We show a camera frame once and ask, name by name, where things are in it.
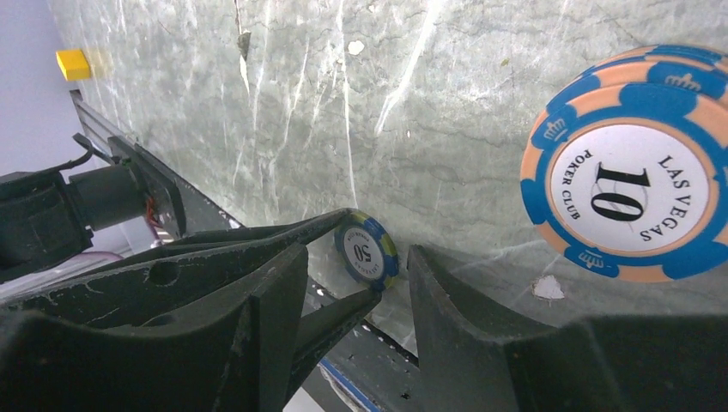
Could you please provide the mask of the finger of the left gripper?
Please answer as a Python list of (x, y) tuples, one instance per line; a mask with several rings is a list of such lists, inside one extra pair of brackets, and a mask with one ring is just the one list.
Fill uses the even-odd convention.
[(4, 310), (165, 310), (252, 272), (291, 245), (307, 245), (352, 213), (301, 222), (194, 233), (2, 303)]
[(288, 380), (287, 401), (300, 389), (314, 367), (380, 301), (381, 292), (363, 290), (335, 300), (300, 319)]

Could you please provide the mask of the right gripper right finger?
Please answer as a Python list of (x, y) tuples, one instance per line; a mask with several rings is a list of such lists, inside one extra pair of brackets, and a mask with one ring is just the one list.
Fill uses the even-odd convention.
[(724, 411), (725, 315), (589, 316), (553, 327), (409, 249), (417, 357), (432, 411)]

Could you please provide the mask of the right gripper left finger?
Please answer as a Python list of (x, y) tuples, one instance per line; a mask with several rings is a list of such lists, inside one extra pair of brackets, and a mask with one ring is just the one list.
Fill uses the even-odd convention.
[(307, 283), (294, 244), (211, 294), (101, 329), (3, 315), (4, 411), (280, 411)]

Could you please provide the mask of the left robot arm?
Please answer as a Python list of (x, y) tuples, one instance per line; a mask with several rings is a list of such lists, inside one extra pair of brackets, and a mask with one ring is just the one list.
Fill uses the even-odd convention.
[(280, 411), (380, 302), (304, 310), (307, 247), (352, 209), (245, 227), (131, 163), (60, 172), (2, 177), (2, 284), (85, 251), (99, 223), (155, 215), (173, 241), (2, 303), (4, 411)]

